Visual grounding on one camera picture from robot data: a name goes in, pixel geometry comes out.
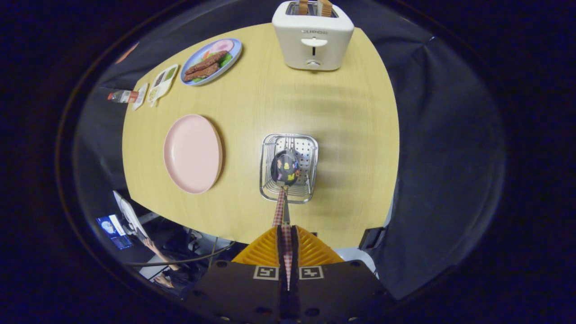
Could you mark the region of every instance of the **wire basket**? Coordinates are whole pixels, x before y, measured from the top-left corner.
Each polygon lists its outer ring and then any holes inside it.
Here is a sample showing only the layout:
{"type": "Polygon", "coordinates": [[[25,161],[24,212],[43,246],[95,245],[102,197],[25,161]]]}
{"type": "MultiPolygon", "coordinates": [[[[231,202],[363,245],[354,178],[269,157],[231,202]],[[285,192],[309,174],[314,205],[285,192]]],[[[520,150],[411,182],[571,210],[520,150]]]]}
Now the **wire basket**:
{"type": "Polygon", "coordinates": [[[270,167],[274,156],[282,150],[293,150],[300,170],[300,177],[288,188],[288,203],[304,204],[314,194],[318,162],[318,142],[310,136],[274,133],[264,138],[260,156],[260,193],[267,200],[278,200],[282,188],[272,180],[270,167]]]}

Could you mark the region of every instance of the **laptop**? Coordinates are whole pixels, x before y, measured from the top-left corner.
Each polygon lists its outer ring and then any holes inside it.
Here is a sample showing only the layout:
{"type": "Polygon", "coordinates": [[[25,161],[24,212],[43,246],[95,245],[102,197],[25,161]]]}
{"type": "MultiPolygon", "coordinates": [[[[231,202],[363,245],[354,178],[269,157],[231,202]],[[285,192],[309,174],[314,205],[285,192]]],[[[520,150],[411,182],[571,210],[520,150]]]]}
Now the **laptop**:
{"type": "Polygon", "coordinates": [[[100,228],[112,240],[114,245],[120,250],[134,245],[126,232],[118,222],[118,217],[115,214],[106,217],[97,218],[96,221],[100,228]]]}

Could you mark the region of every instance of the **toaster lever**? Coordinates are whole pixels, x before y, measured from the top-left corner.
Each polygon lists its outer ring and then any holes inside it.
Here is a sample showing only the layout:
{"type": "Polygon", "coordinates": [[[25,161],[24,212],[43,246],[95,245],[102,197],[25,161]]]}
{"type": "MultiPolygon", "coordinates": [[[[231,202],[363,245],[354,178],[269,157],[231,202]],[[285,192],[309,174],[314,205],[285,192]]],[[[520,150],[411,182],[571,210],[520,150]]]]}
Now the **toaster lever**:
{"type": "Polygon", "coordinates": [[[328,41],[325,39],[316,39],[316,38],[303,38],[300,40],[302,44],[310,47],[320,47],[328,44],[328,41]]]}

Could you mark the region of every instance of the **food tray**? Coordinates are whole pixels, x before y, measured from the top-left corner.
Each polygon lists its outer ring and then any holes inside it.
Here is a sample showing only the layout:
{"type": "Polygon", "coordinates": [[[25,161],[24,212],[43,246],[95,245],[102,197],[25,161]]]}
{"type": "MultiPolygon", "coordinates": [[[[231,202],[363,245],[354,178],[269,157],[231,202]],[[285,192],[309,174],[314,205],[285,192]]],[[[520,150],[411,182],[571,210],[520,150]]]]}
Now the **food tray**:
{"type": "Polygon", "coordinates": [[[281,187],[272,180],[270,166],[276,153],[288,149],[294,150],[300,169],[300,177],[288,188],[288,203],[304,204],[314,194],[318,162],[318,142],[307,135],[274,133],[264,138],[260,156],[260,193],[267,200],[278,200],[281,187]]]}
{"type": "Polygon", "coordinates": [[[168,90],[170,90],[170,86],[172,85],[172,81],[174,80],[177,72],[178,64],[174,64],[164,71],[158,73],[156,78],[154,78],[154,82],[152,82],[147,98],[147,101],[151,103],[151,106],[156,100],[160,99],[160,97],[165,95],[168,90]]]}

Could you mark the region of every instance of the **ham slice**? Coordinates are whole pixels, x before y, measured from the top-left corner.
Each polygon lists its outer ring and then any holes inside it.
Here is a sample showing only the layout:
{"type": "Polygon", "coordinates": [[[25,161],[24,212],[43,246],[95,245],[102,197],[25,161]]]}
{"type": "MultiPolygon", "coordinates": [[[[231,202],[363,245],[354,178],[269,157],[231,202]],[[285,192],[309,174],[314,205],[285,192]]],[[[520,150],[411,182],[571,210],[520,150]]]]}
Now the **ham slice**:
{"type": "Polygon", "coordinates": [[[212,47],[208,50],[210,53],[216,53],[220,51],[229,52],[234,47],[234,42],[229,39],[222,39],[214,43],[212,47]]]}

